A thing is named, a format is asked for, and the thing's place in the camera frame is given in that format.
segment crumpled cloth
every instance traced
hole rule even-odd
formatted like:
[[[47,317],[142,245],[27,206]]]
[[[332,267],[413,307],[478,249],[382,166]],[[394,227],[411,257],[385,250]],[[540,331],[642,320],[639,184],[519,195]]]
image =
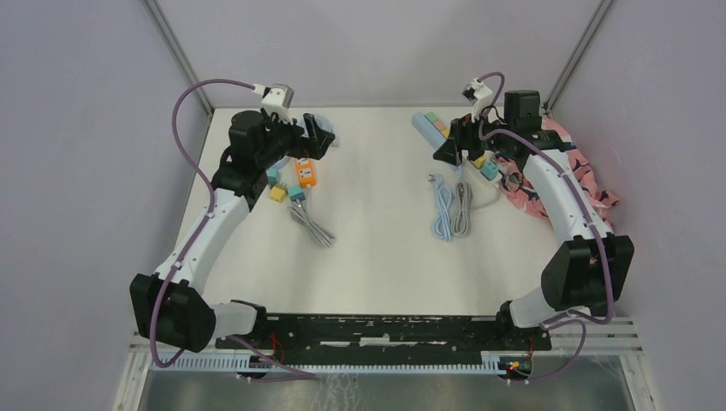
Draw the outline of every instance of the crumpled cloth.
[[[555,130],[564,140],[571,140],[569,133],[557,122],[550,118],[542,119],[542,129]],[[595,182],[595,172],[590,162],[587,161],[577,147],[569,144],[566,153],[569,157],[569,166],[572,169],[577,181],[580,182],[582,191],[590,200],[590,204],[600,218],[610,226],[608,221],[608,210],[619,201],[616,195],[609,190],[600,189]],[[539,195],[532,187],[532,184],[524,177],[515,164],[514,160],[507,158],[502,153],[497,153],[494,161],[499,165],[506,176],[502,179],[500,189],[509,201],[519,209],[525,209],[527,214],[538,218],[548,218],[545,206]]]

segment table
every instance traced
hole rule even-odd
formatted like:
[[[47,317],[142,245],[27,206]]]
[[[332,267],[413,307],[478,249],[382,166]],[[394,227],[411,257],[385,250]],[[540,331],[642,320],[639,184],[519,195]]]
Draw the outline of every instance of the table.
[[[211,120],[200,165],[211,175],[229,145],[231,117],[242,109],[218,109]],[[457,173],[431,159],[433,150],[411,125],[417,111],[445,122],[462,107],[294,109],[322,114],[340,139],[316,162],[312,216],[337,237],[332,249],[311,241],[287,206],[267,198],[229,238],[207,282],[212,304],[251,301],[270,312],[491,315],[507,300],[539,286],[558,244],[549,222],[514,208],[504,197],[473,214],[468,238],[445,243],[431,235],[437,208],[430,173],[450,186]],[[296,183],[294,165],[283,181]],[[474,204],[496,191],[467,173]],[[180,238],[206,202],[196,179]]]

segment patterned cloth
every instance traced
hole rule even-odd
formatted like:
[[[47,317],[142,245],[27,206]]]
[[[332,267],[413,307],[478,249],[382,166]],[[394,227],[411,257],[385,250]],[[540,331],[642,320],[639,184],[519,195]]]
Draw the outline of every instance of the patterned cloth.
[[[544,118],[542,120],[542,129],[556,130],[563,140],[571,140],[569,133],[560,124],[550,118]],[[608,210],[612,206],[615,206],[620,201],[620,198],[610,191],[598,189],[598,184],[595,182],[595,173],[592,171],[590,162],[587,161],[587,158],[582,155],[582,152],[577,147],[572,144],[567,145],[567,154],[569,157],[569,166],[577,181],[580,182],[585,196],[590,200],[592,208],[605,223],[610,225],[608,221]],[[497,165],[499,165],[499,168],[506,173],[506,177],[502,179],[500,187],[502,193],[504,193],[509,201],[517,208],[524,208],[527,214],[538,218],[548,218],[542,200],[539,199],[539,195],[534,191],[532,184],[521,173],[517,164],[502,153],[497,153],[494,159]]]

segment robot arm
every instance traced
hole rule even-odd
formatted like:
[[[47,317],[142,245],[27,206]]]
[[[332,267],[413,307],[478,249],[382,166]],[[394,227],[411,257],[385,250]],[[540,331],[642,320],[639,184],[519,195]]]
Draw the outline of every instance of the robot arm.
[[[560,248],[544,268],[540,287],[520,299],[504,303],[497,315],[504,323],[517,328],[536,327],[570,308],[598,311],[606,304],[604,271],[600,261],[605,256],[599,255],[594,235],[575,195],[584,200],[586,213],[603,241],[615,301],[622,292],[634,252],[629,237],[615,236],[612,229],[597,217],[581,191],[577,194],[570,191],[564,175],[569,176],[571,182],[577,180],[569,167],[565,146],[556,131],[542,130],[541,125],[538,92],[507,92],[503,121],[488,122],[472,115],[455,119],[451,122],[449,139],[433,155],[436,160],[460,165],[462,151],[468,151],[469,159],[480,157],[486,150],[502,152],[514,159],[542,200]],[[498,129],[517,134],[538,148],[564,170],[564,175],[542,156],[510,136],[496,134],[487,141],[480,139],[481,135]]]
[[[265,190],[267,169],[284,156],[321,159],[335,135],[323,130],[312,115],[305,114],[301,122],[289,116],[290,87],[256,86],[255,92],[263,96],[262,111],[243,111],[232,118],[229,147],[211,179],[213,211],[205,205],[155,273],[138,274],[131,282],[134,315],[143,337],[150,336],[154,305],[173,268],[156,324],[161,343],[199,352],[212,338],[252,332],[256,319],[266,315],[264,307],[244,301],[207,305],[201,297],[206,281],[227,240]]]

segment wall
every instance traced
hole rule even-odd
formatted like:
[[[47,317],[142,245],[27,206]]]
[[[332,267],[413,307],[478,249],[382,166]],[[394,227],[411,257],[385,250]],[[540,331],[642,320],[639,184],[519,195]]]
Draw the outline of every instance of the wall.
[[[191,185],[170,135],[185,83],[141,2],[4,2],[0,42],[2,408],[108,409],[128,285]],[[205,118],[182,111],[198,153]]]
[[[556,107],[622,196],[633,316],[663,410],[721,409],[726,3],[619,2]]]
[[[465,104],[463,87],[492,70],[508,89],[546,95],[598,0],[159,3],[200,79],[284,82],[308,107]],[[209,96],[258,103],[223,88]]]

